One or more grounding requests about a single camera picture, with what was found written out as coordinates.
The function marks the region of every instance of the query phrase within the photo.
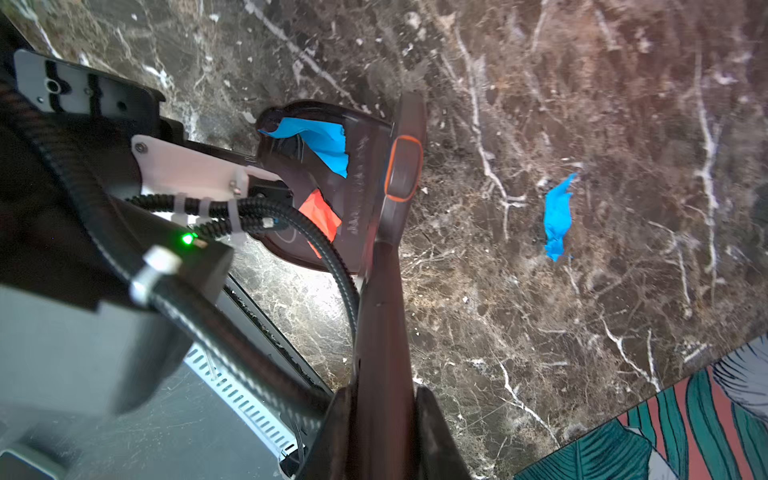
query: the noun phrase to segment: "black corrugated tube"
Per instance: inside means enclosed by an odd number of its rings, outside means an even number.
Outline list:
[[[163,194],[139,195],[128,201],[133,205],[153,212],[172,212],[174,211],[175,205],[173,195]],[[200,212],[200,200],[197,198],[187,198],[184,201],[184,212],[189,215],[198,215]],[[355,283],[353,282],[352,277],[349,275],[349,271],[346,269],[344,261],[330,240],[328,240],[328,237],[320,231],[317,225],[312,223],[309,218],[304,216],[304,214],[297,209],[268,198],[241,198],[237,201],[237,212],[243,215],[240,222],[243,230],[246,232],[249,230],[244,222],[249,222],[248,224],[251,225],[253,223],[251,216],[273,217],[295,228],[299,233],[304,235],[315,249],[317,249],[326,268],[331,275],[333,275],[336,285],[339,286],[342,301],[344,302],[344,310],[349,319],[349,330],[352,334],[352,342],[354,345],[357,335],[357,310],[360,303],[359,294],[357,293],[357,288],[355,288]],[[227,202],[211,202],[208,215],[213,218],[227,219],[229,217]],[[226,233],[215,235],[213,236],[214,238],[222,237],[223,235],[232,232],[229,220],[224,220],[224,223],[218,222],[215,226],[209,228],[216,231],[221,231],[223,228],[226,228]],[[257,227],[257,231],[260,232],[263,231],[263,229]]]
[[[69,196],[91,241],[115,273],[125,283],[131,282],[144,266],[144,251],[85,166],[75,143],[2,81],[0,121],[40,157]],[[328,396],[288,376],[197,291],[175,276],[164,276],[149,300],[157,311],[216,356],[258,399],[301,426],[319,426],[329,405]]]

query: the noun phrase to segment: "perforated metal strip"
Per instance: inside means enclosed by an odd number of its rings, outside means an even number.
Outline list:
[[[275,454],[278,460],[296,450],[296,436],[278,417],[238,382],[214,360],[209,365],[210,356],[197,343],[193,343],[186,363],[213,391],[253,430],[264,445]]]

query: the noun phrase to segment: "blue paper scrap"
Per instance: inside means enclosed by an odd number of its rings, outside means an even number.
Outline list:
[[[558,261],[563,254],[563,237],[571,228],[571,208],[568,204],[571,195],[567,192],[571,181],[576,174],[571,174],[563,183],[547,193],[546,208],[544,210],[544,229],[547,231],[547,257]]]
[[[344,127],[328,121],[306,120],[304,118],[284,118],[273,132],[262,131],[272,138],[288,138],[299,135],[307,147],[317,154],[335,174],[346,178],[346,166],[349,155],[346,149]]]

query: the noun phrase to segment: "marble surface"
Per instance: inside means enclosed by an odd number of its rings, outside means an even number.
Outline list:
[[[425,95],[401,249],[413,379],[476,478],[768,329],[761,0],[30,1],[3,9],[36,48],[159,88],[221,147],[255,151],[269,105],[389,118]],[[571,172],[571,258],[552,263],[544,195]],[[349,378],[327,275],[256,243],[235,273],[331,386]]]

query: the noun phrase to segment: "crumpled orange paper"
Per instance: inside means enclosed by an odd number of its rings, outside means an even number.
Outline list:
[[[323,194],[319,189],[315,189],[304,200],[299,212],[306,215],[318,228],[328,237],[328,240],[333,242],[336,238],[336,229],[341,225],[341,219],[338,215],[333,213],[331,207],[323,199]],[[313,245],[310,243],[312,250],[315,250],[317,258],[322,258]]]

